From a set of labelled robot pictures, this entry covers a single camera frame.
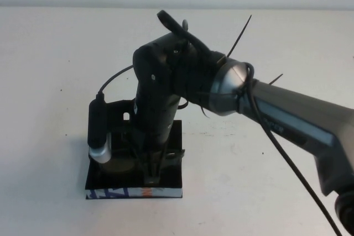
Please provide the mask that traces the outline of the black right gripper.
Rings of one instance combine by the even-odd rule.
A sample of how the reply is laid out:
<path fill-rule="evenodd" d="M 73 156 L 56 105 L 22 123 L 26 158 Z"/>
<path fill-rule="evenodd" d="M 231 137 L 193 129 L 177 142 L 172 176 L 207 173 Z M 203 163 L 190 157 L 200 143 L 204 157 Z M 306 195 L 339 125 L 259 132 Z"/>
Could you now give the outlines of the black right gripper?
<path fill-rule="evenodd" d="M 166 143 L 180 102 L 177 95 L 138 89 L 133 106 L 133 138 L 137 141 L 145 185 L 158 185 Z"/>

